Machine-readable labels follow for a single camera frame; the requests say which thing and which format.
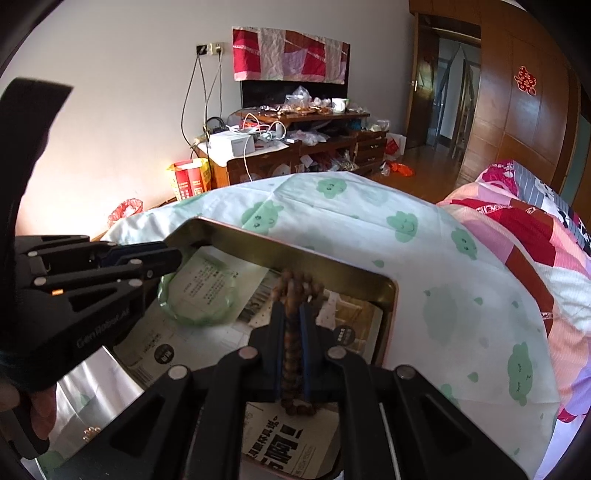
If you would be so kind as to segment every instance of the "wall socket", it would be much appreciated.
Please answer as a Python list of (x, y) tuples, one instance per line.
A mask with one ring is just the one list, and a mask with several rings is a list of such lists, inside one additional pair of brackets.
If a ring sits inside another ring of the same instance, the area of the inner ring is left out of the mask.
[(207, 54), (208, 55), (219, 55), (222, 53), (222, 43), (210, 43), (207, 45)]
[(197, 55), (218, 55), (223, 51), (223, 43), (208, 43), (197, 45)]

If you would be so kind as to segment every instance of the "power outlet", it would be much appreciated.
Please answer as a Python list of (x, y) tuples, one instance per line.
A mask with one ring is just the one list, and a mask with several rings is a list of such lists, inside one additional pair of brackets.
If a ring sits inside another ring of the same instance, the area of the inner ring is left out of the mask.
[(222, 43), (210, 43), (207, 45), (208, 55), (219, 55), (223, 51)]

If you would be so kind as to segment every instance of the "wooden wardrobe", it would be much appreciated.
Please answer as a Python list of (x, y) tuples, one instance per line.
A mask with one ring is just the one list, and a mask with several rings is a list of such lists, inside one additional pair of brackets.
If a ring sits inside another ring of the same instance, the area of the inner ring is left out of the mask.
[[(409, 5), (413, 14), (480, 26), (480, 87), (458, 184), (473, 181), (496, 160), (514, 158), (559, 192), (574, 150), (580, 83), (549, 33), (501, 0), (410, 0)], [(521, 67), (535, 78), (534, 90), (519, 89), (515, 76)]]

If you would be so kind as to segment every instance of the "black screen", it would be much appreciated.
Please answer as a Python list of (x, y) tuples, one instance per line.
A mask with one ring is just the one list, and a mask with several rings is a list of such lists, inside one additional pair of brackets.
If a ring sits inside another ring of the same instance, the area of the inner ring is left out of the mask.
[(300, 85), (305, 87), (312, 98), (347, 98), (349, 86), (349, 62), (351, 47), (347, 55), (345, 83), (291, 82), (287, 80), (243, 80), (240, 82), (242, 108), (283, 103), (285, 96), (292, 94)]

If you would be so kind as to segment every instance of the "human hand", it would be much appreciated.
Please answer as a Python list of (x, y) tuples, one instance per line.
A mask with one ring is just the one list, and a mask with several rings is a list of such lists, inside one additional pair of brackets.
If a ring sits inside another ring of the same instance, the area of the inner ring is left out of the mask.
[[(35, 435), (47, 440), (56, 424), (56, 386), (29, 394), (31, 399), (31, 425)], [(0, 381), (0, 411), (12, 410), (21, 402), (21, 395), (11, 384)]]

